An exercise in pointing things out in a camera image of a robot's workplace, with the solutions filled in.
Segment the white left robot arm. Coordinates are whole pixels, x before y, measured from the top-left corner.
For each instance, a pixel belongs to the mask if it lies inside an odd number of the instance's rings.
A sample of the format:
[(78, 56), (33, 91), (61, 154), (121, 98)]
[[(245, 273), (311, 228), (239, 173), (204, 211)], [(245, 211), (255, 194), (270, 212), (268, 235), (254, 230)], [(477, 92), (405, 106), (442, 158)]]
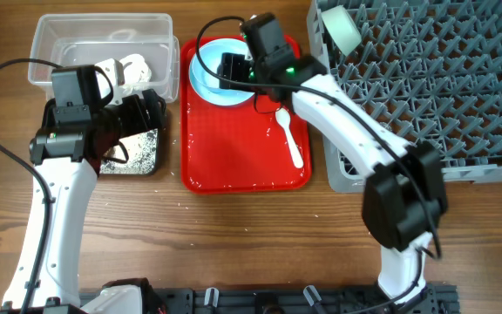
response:
[(166, 102), (153, 89), (119, 105), (47, 102), (31, 142), (31, 212), (3, 309), (38, 311), (54, 300), (80, 306), (80, 244), (103, 157), (120, 139), (165, 124)]

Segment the light blue plate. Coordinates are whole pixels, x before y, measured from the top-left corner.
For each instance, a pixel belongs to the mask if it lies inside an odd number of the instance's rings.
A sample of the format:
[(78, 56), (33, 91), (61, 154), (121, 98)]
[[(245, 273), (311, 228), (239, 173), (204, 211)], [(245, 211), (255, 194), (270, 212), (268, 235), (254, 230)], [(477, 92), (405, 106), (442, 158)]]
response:
[[(200, 47), (200, 56), (204, 64), (216, 71), (224, 52), (245, 55), (247, 45), (240, 39), (220, 38)], [(206, 72), (196, 56), (190, 62), (189, 78), (192, 88), (206, 102), (217, 106), (236, 106), (252, 98), (252, 92), (220, 88), (220, 81)]]

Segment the pale green bowl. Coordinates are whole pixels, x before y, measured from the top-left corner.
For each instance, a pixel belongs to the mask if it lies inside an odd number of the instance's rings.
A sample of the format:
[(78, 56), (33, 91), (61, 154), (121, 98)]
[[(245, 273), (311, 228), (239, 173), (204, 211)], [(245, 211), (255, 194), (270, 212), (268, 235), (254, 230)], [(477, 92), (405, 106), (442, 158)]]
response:
[(349, 56), (362, 43), (355, 21), (341, 5), (323, 11), (321, 17), (328, 34), (344, 56)]

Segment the white tissue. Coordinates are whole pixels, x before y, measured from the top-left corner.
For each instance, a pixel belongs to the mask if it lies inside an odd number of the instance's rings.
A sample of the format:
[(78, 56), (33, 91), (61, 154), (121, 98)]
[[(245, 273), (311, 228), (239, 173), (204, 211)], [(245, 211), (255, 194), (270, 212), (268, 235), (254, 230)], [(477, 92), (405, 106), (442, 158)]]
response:
[(119, 61), (123, 65), (126, 84), (147, 83), (152, 77), (152, 71), (140, 54), (128, 55)]

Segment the black plastic tray bin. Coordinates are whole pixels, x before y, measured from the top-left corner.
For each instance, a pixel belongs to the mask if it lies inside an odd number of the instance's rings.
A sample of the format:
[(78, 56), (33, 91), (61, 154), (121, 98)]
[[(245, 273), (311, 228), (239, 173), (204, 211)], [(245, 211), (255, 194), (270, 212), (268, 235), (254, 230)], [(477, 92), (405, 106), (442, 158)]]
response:
[(148, 91), (119, 105), (57, 106), (51, 99), (30, 143), (30, 160), (87, 161), (97, 174), (150, 175), (159, 166), (159, 137), (166, 126), (166, 102)]

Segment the red serving tray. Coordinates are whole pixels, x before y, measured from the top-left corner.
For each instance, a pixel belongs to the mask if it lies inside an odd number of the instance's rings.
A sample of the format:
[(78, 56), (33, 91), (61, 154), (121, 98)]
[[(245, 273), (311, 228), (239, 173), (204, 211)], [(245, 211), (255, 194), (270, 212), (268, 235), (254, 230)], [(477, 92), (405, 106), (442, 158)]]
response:
[(190, 84), (195, 40), (180, 51), (180, 171), (196, 194), (291, 190), (312, 173), (306, 121), (291, 114), (289, 129), (304, 166), (295, 167), (285, 133), (275, 119), (278, 104), (267, 96), (235, 106), (205, 101)]

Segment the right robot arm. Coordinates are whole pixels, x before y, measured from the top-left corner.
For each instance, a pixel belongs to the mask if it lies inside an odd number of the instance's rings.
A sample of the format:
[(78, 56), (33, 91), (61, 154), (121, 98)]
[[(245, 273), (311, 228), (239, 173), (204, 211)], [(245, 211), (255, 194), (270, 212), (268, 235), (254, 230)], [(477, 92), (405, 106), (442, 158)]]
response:
[(363, 222), (381, 246), (378, 287), (393, 304), (416, 297), (425, 259), (442, 255), (438, 223), (448, 203), (437, 149), (386, 130), (310, 55), (270, 62), (223, 53), (212, 73), (223, 89), (266, 93), (347, 156), (364, 178)]

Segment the light blue small bowl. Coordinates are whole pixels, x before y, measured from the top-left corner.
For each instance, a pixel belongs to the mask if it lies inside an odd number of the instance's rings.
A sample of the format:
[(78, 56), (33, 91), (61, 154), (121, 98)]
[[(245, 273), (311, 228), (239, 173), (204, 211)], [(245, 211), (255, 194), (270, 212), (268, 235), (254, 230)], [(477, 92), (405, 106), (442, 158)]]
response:
[[(221, 55), (224, 52), (214, 52), (211, 56), (206, 56), (203, 58), (207, 67), (214, 71), (216, 75), (217, 68), (220, 64)], [(211, 76), (209, 73), (205, 73), (204, 79), (206, 80), (206, 85), (211, 87), (214, 92), (225, 92), (225, 91), (240, 91), (240, 92), (251, 92), (252, 89), (250, 87), (242, 86), (242, 85), (234, 85), (226, 82), (225, 80), (219, 80), (216, 77)]]

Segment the white plastic spoon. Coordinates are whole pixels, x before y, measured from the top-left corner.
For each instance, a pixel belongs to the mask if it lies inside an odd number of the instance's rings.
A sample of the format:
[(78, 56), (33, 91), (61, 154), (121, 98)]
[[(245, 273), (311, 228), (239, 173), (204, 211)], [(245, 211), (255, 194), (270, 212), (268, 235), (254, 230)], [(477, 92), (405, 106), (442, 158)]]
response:
[(302, 154), (300, 153), (300, 150), (295, 143), (294, 136), (290, 130), (290, 124), (291, 124), (290, 113), (288, 112), (287, 109), (280, 108), (275, 112), (275, 119), (285, 134), (288, 150), (295, 168), (303, 168), (304, 161), (302, 158)]

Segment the clear plastic waste bin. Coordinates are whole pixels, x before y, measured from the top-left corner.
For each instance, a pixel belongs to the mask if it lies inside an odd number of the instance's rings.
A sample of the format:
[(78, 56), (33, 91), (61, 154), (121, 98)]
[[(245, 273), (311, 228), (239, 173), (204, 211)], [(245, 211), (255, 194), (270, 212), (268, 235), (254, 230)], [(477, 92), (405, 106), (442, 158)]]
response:
[[(126, 84), (120, 59), (140, 54), (152, 71), (147, 83)], [(180, 47), (166, 13), (78, 13), (40, 17), (31, 58), (62, 66), (97, 65), (114, 84), (114, 104), (153, 89), (167, 103), (177, 99)]]

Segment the white rice pile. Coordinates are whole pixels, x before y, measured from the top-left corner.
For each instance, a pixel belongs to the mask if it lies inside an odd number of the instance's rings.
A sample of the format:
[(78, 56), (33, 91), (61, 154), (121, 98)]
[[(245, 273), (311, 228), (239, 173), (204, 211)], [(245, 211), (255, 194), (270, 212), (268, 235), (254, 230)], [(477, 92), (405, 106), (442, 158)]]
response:
[(159, 144), (157, 129), (123, 138), (120, 142), (129, 155), (128, 162), (121, 164), (103, 161), (100, 168), (101, 174), (147, 175), (155, 171)]

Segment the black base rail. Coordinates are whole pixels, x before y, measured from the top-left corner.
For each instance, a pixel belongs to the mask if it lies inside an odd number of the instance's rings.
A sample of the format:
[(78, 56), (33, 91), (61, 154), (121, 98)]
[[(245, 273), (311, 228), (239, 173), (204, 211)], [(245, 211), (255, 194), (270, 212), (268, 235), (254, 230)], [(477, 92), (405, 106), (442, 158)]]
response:
[(417, 313), (460, 314), (455, 285), (429, 283), (406, 304), (381, 304), (386, 296), (375, 285), (318, 290), (311, 300), (303, 289), (295, 290), (222, 290), (216, 301), (206, 292), (191, 289), (156, 289), (165, 304), (164, 313), (261, 314), (261, 313)]

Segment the grey dishwasher rack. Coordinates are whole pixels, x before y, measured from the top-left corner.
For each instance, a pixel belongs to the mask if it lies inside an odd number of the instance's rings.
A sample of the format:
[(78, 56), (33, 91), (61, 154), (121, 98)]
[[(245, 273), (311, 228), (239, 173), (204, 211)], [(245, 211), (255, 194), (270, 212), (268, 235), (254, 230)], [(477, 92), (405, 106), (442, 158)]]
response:
[[(321, 13), (361, 33), (344, 56)], [(314, 1), (311, 53), (386, 130), (440, 153), (447, 181), (502, 181), (502, 0)]]

